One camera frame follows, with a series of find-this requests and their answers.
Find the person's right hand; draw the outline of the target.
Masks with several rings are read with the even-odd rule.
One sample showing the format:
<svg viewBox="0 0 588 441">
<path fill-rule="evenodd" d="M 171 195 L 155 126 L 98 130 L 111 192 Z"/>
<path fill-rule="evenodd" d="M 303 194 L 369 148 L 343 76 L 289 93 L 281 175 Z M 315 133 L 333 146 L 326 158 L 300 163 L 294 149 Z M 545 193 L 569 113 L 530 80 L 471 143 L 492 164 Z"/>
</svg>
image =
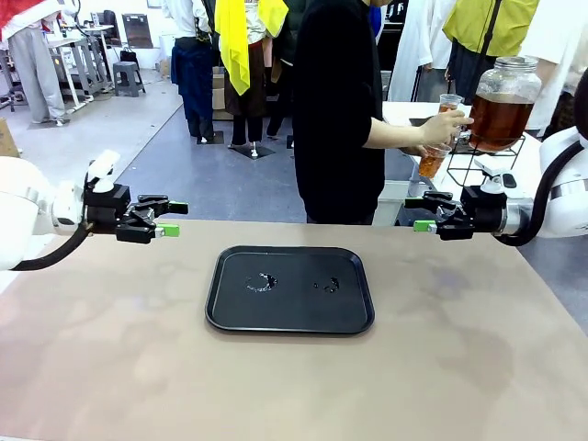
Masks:
<svg viewBox="0 0 588 441">
<path fill-rule="evenodd" d="M 462 126 L 469 126 L 474 122 L 461 110 L 449 110 L 432 116 L 419 128 L 419 142 L 434 145 L 449 143 L 458 136 Z"/>
</svg>

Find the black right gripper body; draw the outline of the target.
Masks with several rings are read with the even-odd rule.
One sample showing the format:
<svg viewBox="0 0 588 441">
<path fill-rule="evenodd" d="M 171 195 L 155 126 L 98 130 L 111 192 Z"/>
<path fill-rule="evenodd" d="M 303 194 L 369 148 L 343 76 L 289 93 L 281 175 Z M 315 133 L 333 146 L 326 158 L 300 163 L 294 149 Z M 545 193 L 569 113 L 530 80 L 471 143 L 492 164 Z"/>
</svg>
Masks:
<svg viewBox="0 0 588 441">
<path fill-rule="evenodd" d="M 475 232 L 497 232 L 502 225 L 505 194 L 487 193 L 481 186 L 463 187 L 460 202 Z"/>
</svg>

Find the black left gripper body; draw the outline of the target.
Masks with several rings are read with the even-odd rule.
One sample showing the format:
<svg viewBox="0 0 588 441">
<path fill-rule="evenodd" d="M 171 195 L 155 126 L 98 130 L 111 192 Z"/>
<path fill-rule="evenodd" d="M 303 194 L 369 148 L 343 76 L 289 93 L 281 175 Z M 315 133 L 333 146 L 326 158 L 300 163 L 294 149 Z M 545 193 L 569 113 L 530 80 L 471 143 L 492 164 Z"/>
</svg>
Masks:
<svg viewBox="0 0 588 441">
<path fill-rule="evenodd" d="M 94 234 L 115 234 L 121 218 L 125 215 L 131 201 L 130 188 L 115 184 L 105 193 L 96 193 L 86 188 L 84 203 L 86 221 Z"/>
</svg>

